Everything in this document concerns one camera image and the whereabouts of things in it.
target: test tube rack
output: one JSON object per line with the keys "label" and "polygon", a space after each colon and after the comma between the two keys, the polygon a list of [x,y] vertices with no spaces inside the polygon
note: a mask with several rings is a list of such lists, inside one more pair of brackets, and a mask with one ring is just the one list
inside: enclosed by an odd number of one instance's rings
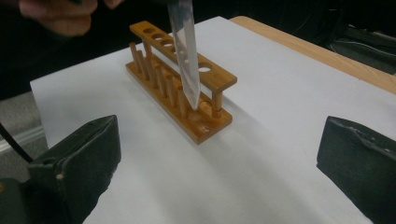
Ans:
{"label": "test tube rack", "polygon": [[211,97],[201,92],[198,108],[193,110],[180,74],[152,51],[155,48],[177,64],[173,37],[147,21],[131,25],[130,30],[142,39],[146,55],[131,43],[134,60],[126,64],[127,70],[196,144],[232,122],[233,116],[221,107],[222,93],[236,83],[236,76],[198,54],[201,84],[211,91]]}

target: white sheet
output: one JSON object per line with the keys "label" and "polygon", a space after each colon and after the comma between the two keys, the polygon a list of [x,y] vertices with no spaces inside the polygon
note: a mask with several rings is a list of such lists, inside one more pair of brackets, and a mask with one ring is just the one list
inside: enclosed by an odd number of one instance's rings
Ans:
{"label": "white sheet", "polygon": [[396,139],[396,97],[223,18],[195,32],[238,77],[233,123],[200,146],[129,78],[128,49],[31,83],[50,147],[119,118],[122,160],[85,223],[370,223],[316,167],[318,146],[328,116]]}

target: finger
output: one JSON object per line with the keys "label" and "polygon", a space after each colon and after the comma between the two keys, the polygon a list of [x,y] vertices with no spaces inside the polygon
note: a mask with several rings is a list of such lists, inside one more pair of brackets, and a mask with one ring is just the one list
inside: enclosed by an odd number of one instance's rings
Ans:
{"label": "finger", "polygon": [[20,12],[33,19],[58,19],[91,15],[97,8],[96,0],[83,0],[80,5],[68,0],[20,0]]}
{"label": "finger", "polygon": [[52,32],[64,36],[85,35],[91,28],[91,16],[59,20],[39,20],[38,22]]}
{"label": "finger", "polygon": [[104,0],[106,6],[110,9],[116,8],[123,0]]}

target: test tube rack hole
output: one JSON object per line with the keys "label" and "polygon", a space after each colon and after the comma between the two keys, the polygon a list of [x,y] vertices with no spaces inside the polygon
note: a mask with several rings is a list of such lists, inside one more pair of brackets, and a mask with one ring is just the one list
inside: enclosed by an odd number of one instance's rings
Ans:
{"label": "test tube rack hole", "polygon": [[130,30],[142,39],[146,55],[131,43],[134,60],[126,64],[127,70],[196,144],[232,122],[233,116],[221,107],[222,93],[236,83],[236,76],[198,54],[201,83],[212,95],[208,97],[201,92],[198,109],[192,110],[183,92],[180,74],[151,49],[155,48],[177,64],[173,37],[147,21],[131,25]]}

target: dark background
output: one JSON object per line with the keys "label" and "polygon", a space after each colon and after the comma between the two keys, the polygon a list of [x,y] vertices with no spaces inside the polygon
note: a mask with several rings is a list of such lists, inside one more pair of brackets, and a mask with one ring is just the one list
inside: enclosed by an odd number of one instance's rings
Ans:
{"label": "dark background", "polygon": [[[98,1],[91,30],[68,39],[24,19],[16,10],[0,7],[0,100],[29,91],[35,78],[140,42],[130,33],[130,24],[146,20],[171,31],[166,6],[125,0],[109,10]],[[195,22],[248,16],[320,46],[349,23],[395,35],[394,0],[196,0],[193,4]]]}

